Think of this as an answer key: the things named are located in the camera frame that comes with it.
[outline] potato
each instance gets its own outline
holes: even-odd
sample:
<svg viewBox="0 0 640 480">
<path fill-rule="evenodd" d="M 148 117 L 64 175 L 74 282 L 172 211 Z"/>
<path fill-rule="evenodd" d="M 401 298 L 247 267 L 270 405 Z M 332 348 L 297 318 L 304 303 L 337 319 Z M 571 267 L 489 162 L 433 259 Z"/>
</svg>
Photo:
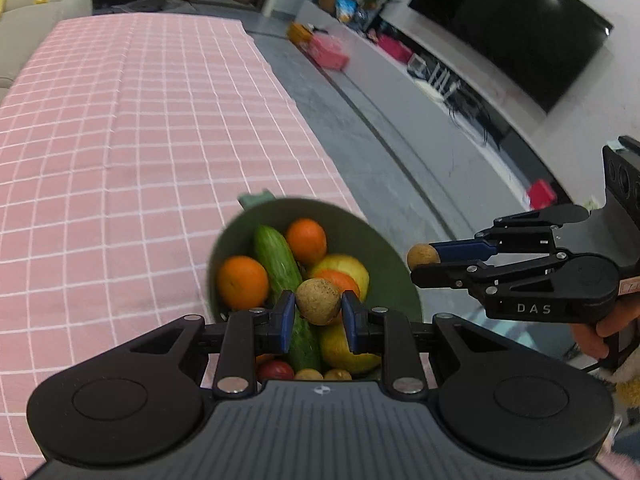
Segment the potato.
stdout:
<svg viewBox="0 0 640 480">
<path fill-rule="evenodd" d="M 438 251 L 429 244 L 415 244 L 406 254 L 406 264 L 409 270 L 414 270 L 418 265 L 439 264 Z"/>
<path fill-rule="evenodd" d="M 309 323 L 326 325 L 340 311 L 340 291 L 327 280 L 312 278 L 302 282 L 296 290 L 296 305 Z"/>
<path fill-rule="evenodd" d="M 294 379 L 297 381 L 322 381 L 324 377 L 322 377 L 322 374 L 318 370 L 304 368 L 296 374 Z"/>
<path fill-rule="evenodd" d="M 347 370 L 334 368 L 324 374 L 325 381 L 351 381 L 351 374 Z"/>
</svg>

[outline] beige sofa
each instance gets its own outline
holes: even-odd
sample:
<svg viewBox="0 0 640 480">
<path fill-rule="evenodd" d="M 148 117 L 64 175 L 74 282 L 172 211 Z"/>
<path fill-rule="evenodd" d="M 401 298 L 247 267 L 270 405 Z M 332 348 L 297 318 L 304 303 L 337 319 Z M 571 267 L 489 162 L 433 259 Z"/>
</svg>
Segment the beige sofa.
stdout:
<svg viewBox="0 0 640 480">
<path fill-rule="evenodd" d="M 56 23 L 68 18 L 90 16 L 92 0 L 6 0 L 0 16 L 0 102 L 31 54 Z"/>
</svg>

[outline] table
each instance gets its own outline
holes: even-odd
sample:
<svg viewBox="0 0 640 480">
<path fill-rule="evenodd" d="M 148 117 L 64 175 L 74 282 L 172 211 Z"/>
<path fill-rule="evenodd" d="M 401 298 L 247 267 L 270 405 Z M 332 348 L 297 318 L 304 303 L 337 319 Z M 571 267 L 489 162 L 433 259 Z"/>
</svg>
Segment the table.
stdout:
<svg viewBox="0 0 640 480">
<path fill-rule="evenodd" d="M 0 108 L 0 477 L 41 462 L 36 384 L 183 314 L 239 193 L 361 214 L 233 20 L 59 23 Z"/>
</svg>

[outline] cucumber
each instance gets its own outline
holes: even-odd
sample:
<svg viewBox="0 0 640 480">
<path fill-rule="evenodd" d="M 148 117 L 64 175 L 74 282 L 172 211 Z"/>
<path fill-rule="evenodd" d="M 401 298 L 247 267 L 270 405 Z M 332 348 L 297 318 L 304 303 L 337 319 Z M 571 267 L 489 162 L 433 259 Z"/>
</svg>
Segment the cucumber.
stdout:
<svg viewBox="0 0 640 480">
<path fill-rule="evenodd" d="M 254 234 L 254 253 L 267 271 L 274 304 L 283 290 L 296 291 L 302 276 L 284 236 L 273 227 L 258 226 Z M 300 317 L 297 309 L 286 360 L 295 372 L 304 368 L 320 370 L 322 363 L 318 334 L 306 319 Z"/>
</svg>

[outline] metal screw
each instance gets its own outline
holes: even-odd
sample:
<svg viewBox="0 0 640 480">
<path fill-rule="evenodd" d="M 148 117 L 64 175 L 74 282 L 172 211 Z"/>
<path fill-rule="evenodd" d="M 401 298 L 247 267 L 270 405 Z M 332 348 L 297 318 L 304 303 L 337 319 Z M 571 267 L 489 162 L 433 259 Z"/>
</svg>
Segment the metal screw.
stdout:
<svg viewBox="0 0 640 480">
<path fill-rule="evenodd" d="M 249 382 L 242 377 L 225 377 L 218 381 L 218 389 L 228 394 L 239 394 L 249 387 Z"/>
<path fill-rule="evenodd" d="M 415 377 L 400 377 L 394 381 L 393 387 L 402 394 L 416 394 L 424 389 L 424 383 Z"/>
</svg>

